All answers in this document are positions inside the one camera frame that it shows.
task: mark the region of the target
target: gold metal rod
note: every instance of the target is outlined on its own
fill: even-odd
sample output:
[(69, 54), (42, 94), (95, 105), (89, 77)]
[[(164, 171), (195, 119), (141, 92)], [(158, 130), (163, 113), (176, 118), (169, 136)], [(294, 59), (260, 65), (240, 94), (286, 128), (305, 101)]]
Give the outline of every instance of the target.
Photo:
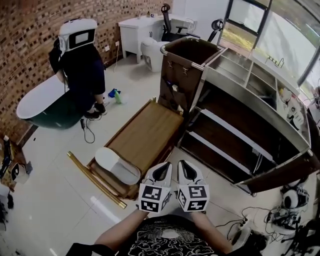
[(121, 201), (116, 195), (110, 192), (104, 185), (101, 184), (99, 180), (85, 167), (76, 157), (75, 155), (69, 151), (67, 153), (68, 157), (74, 162), (74, 164), (83, 172), (85, 176), (89, 178), (108, 198), (114, 201), (118, 206), (122, 209), (127, 207), (127, 204)]

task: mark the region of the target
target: blue object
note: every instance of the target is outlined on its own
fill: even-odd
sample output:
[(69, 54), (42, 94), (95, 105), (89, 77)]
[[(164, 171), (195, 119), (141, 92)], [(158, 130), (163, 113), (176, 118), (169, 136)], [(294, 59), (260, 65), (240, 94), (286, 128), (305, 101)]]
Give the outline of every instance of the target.
[(108, 93), (108, 97), (109, 97), (109, 98), (114, 98), (116, 92), (118, 92), (118, 94), (121, 93), (121, 91), (119, 91), (119, 90), (117, 90), (117, 89), (113, 89), (112, 91), (110, 91), (110, 92)]

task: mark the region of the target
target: white toilet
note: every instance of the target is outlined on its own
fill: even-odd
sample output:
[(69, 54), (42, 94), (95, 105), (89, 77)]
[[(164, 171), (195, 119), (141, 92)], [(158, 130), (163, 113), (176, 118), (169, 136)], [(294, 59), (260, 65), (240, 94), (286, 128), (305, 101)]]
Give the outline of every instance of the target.
[(146, 37), (141, 43), (141, 52), (143, 59), (152, 72), (160, 72), (162, 68), (163, 54), (160, 51), (161, 46), (169, 42), (157, 42), (151, 37)]

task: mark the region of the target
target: brick wall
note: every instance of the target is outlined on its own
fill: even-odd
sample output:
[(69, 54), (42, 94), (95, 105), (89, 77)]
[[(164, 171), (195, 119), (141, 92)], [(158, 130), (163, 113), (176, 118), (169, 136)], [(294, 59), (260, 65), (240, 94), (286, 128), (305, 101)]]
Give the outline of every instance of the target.
[[(173, 0), (165, 0), (172, 5)], [(60, 26), (74, 18), (98, 22), (95, 46), (105, 64), (117, 54), (118, 22), (135, 17), (140, 8), (161, 13), (164, 0), (0, 0), (0, 136), (18, 143), (30, 124), (19, 120), (22, 97), (51, 77), (48, 53)]]

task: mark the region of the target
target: dark green bathtub exterior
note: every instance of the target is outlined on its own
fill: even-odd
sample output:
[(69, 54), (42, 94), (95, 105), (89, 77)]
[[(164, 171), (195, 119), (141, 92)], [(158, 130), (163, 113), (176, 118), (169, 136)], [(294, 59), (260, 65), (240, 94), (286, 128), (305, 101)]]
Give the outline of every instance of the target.
[(83, 116), (70, 91), (32, 118), (24, 119), (36, 126), (64, 130), (74, 126)]

